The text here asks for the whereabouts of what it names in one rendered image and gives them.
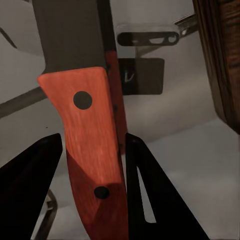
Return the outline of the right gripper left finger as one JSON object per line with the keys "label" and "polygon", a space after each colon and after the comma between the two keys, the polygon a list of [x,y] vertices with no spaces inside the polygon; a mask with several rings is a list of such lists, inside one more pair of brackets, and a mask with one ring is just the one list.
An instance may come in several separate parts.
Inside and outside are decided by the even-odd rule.
{"label": "right gripper left finger", "polygon": [[46,136],[0,168],[0,240],[30,240],[63,152]]}

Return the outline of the parer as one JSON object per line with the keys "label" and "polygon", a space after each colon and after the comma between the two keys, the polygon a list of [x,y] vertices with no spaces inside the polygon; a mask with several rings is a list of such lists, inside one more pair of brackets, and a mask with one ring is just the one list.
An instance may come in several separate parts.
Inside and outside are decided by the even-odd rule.
{"label": "parer", "polygon": [[31,0],[60,114],[72,195],[90,240],[129,240],[128,199],[97,0]]}

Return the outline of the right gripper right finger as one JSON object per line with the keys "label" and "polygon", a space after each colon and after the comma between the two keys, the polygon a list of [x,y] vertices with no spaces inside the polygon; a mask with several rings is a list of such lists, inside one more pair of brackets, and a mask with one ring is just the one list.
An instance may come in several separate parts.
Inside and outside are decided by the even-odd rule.
{"label": "right gripper right finger", "polygon": [[[129,240],[210,240],[145,142],[125,134]],[[137,167],[156,223],[145,220]]]}

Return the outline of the cutting board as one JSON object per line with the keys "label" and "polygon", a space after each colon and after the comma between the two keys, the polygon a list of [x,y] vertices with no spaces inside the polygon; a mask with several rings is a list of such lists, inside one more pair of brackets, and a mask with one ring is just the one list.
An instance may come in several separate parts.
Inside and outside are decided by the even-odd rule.
{"label": "cutting board", "polygon": [[240,0],[203,0],[226,121],[240,135]]}

